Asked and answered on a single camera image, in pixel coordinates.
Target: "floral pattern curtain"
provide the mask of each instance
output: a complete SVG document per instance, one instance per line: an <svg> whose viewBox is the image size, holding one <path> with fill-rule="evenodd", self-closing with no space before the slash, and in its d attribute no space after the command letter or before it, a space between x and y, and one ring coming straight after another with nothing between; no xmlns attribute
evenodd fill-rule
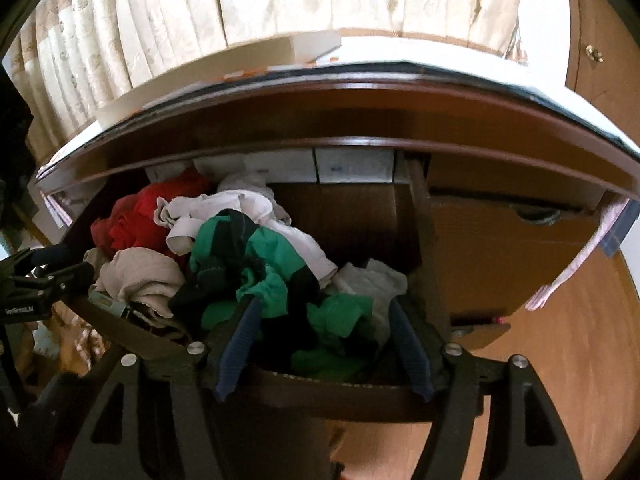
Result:
<svg viewBox="0 0 640 480"><path fill-rule="evenodd" d="M228 46L337 28L445 41L516 59L519 3L42 0L8 53L10 76L35 116L28 145L43 164L111 100Z"/></svg>

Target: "wooden drawer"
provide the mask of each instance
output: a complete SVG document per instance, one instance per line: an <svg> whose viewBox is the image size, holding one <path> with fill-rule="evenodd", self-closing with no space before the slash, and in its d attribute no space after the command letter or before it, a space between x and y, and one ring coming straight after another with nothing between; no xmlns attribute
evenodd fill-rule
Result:
<svg viewBox="0 0 640 480"><path fill-rule="evenodd" d="M431 156L427 186L431 194L483 194L588 211L594 211L604 195L596 184L553 171L449 153Z"/></svg>
<svg viewBox="0 0 640 480"><path fill-rule="evenodd" d="M508 316L552 283L596 229L588 216L529 224L491 202L432 199L433 265L453 320Z"/></svg>

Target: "brown floor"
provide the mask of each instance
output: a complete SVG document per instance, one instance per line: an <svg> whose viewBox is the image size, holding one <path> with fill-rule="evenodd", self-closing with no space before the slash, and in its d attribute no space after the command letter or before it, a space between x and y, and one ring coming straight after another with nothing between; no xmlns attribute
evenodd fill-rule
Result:
<svg viewBox="0 0 640 480"><path fill-rule="evenodd" d="M584 480L602 480L640 426L640 303L621 256L597 250L546 306L519 310L478 355L526 355L574 445ZM476 420L465 480L478 478L487 414ZM347 424L336 459L349 480L408 480L429 424Z"/></svg>

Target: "screw head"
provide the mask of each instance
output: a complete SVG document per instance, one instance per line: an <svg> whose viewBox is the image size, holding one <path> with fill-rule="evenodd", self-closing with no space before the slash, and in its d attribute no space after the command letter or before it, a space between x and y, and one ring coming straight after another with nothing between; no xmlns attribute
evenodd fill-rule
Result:
<svg viewBox="0 0 640 480"><path fill-rule="evenodd" d="M135 354L124 354L120 359L120 364L122 366L133 366L137 360L138 358Z"/></svg>
<svg viewBox="0 0 640 480"><path fill-rule="evenodd" d="M207 346L201 341L194 341L187 346L187 352L191 355L200 355L204 352Z"/></svg>
<svg viewBox="0 0 640 480"><path fill-rule="evenodd" d="M462 346L456 343L447 343L444 345L444 351L447 355L457 357L462 355Z"/></svg>
<svg viewBox="0 0 640 480"><path fill-rule="evenodd" d="M526 368L529 366L529 360L524 355L516 354L511 358L511 362L518 368Z"/></svg>

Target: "wooden door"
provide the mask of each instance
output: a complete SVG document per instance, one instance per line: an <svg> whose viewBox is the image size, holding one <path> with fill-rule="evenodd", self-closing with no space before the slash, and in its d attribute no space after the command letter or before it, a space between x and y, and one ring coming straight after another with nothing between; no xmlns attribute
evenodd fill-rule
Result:
<svg viewBox="0 0 640 480"><path fill-rule="evenodd" d="M640 47L607 0L570 0L570 8L567 86L640 144Z"/></svg>

